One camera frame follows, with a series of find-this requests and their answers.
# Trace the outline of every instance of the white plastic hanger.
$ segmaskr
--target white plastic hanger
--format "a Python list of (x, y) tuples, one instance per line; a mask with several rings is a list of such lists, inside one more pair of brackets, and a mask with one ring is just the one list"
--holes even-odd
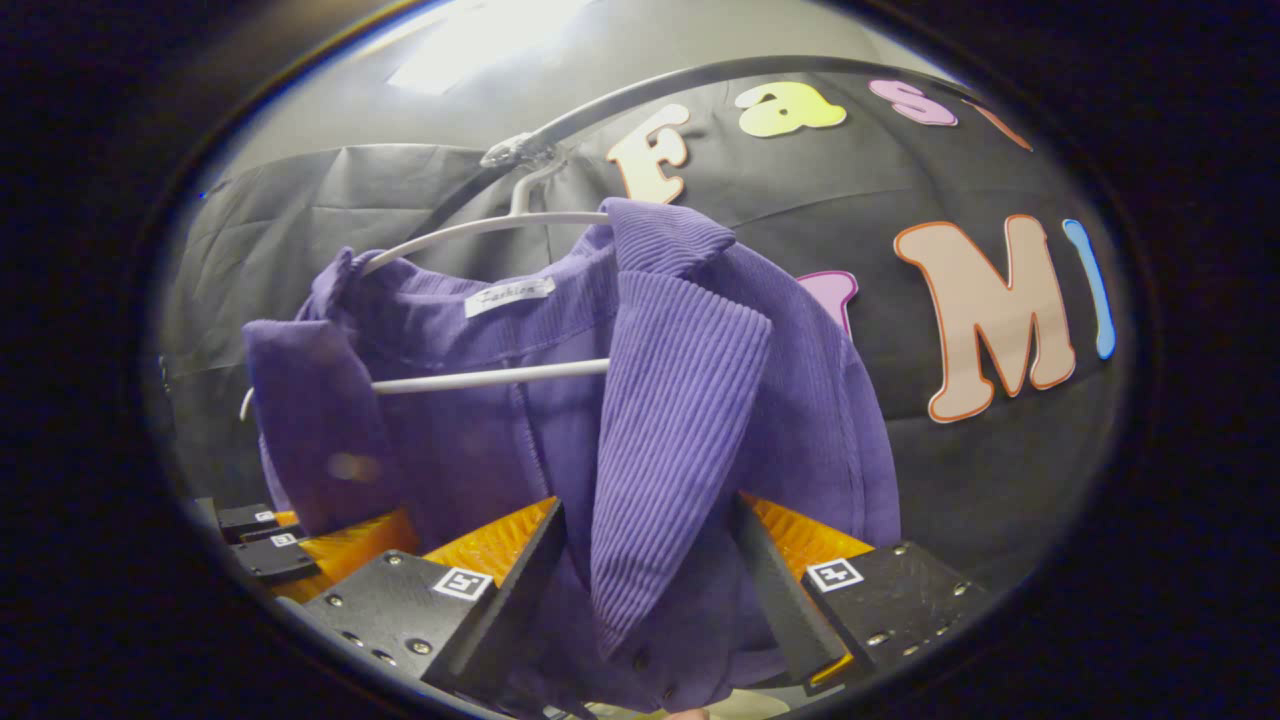
[[(485, 218), (462, 223), (452, 228), (435, 231), (422, 237), (416, 237), (390, 250), (374, 256), (365, 264), (361, 277), (387, 265), (397, 258), (408, 255), (447, 240), (479, 234), (484, 232), (503, 231), (527, 225), (607, 225), (609, 217), (605, 213), (530, 213), (529, 193), (530, 186), (547, 176), (554, 173), (564, 164), (564, 154), (557, 147), (556, 155), (545, 168), (539, 168), (520, 178), (511, 191), (511, 211), (502, 218)], [(435, 392), (440, 389), (462, 389), (468, 387), (483, 387), (504, 383), (522, 383), (541, 380), (548, 378), (571, 378), (577, 375), (599, 375), (609, 369), (609, 359), (579, 360), (576, 363), (556, 363), (552, 365), (534, 365), (530, 368), (508, 368), (503, 370), (480, 370), (475, 373), (457, 373), (453, 375), (430, 375), (425, 378), (406, 378), (403, 380), (379, 380), (372, 383), (375, 395), (404, 395), (411, 392)], [(241, 402), (239, 419), (248, 418), (248, 405), (253, 400), (253, 388), (244, 393)]]

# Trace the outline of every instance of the hanger hook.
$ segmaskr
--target hanger hook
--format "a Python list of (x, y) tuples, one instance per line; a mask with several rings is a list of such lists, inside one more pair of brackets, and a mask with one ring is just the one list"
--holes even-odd
[(516, 181), (516, 187), (511, 191), (511, 211), (508, 215), (513, 217), (529, 213), (529, 195), (532, 191), (532, 184), (561, 169), (568, 160), (568, 155), (559, 145), (550, 146), (548, 151), (550, 160), (545, 165)]

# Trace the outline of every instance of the corduroy fabric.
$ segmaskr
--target corduroy fabric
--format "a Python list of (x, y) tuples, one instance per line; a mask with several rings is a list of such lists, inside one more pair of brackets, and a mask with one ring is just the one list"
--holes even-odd
[[(554, 279), (544, 299), (467, 319), (493, 284), (404, 260), (361, 277), (374, 252), (344, 251), (297, 320), (247, 324), (264, 468), (308, 533), (403, 503), (422, 551), (561, 497), (568, 547), (512, 682), (548, 702), (699, 707), (783, 669), (732, 495), (895, 542), (892, 457), (856, 351), (794, 278), (694, 210), (603, 210), (609, 225), (532, 275)], [(369, 388), (605, 355), (604, 378)]]

